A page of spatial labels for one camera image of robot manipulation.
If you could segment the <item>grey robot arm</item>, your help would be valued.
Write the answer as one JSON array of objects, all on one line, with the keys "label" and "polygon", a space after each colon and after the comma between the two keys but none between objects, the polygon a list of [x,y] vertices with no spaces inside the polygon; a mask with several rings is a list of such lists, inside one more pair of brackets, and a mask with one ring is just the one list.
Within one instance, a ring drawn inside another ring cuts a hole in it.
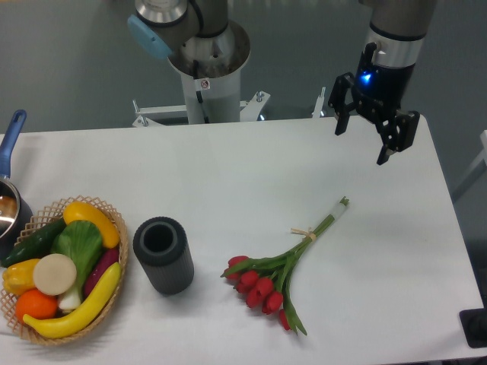
[{"label": "grey robot arm", "polygon": [[[328,104],[335,133],[356,112],[373,124],[382,148],[377,162],[409,148],[419,113],[401,101],[435,9],[433,1],[369,1],[366,43],[356,72],[336,78]],[[228,17],[225,1],[137,1],[127,25],[152,57],[180,74],[187,118],[192,124],[239,122],[240,72],[250,56],[247,32]]]}]

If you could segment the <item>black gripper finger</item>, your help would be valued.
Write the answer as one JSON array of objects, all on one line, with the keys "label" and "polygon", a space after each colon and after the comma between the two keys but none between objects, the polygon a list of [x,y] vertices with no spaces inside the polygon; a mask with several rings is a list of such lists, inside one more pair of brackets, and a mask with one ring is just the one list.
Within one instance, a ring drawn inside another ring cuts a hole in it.
[{"label": "black gripper finger", "polygon": [[377,159],[378,165],[386,163],[396,152],[412,146],[419,124],[420,113],[397,110],[394,116],[376,124],[377,132],[383,143]]},{"label": "black gripper finger", "polygon": [[335,135],[345,133],[349,123],[350,112],[355,109],[353,100],[349,103],[346,102],[346,95],[354,86],[354,82],[355,77],[350,72],[338,76],[329,96],[328,106],[334,110],[337,121]]}]

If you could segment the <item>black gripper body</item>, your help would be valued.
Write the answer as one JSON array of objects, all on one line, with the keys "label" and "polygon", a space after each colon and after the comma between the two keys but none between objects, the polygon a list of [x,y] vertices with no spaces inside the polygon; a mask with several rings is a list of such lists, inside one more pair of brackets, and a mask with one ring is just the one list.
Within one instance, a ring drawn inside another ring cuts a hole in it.
[{"label": "black gripper body", "polygon": [[366,44],[355,74],[352,98],[357,112],[374,124],[393,119],[409,83],[415,65],[391,68],[374,61],[378,43]]}]

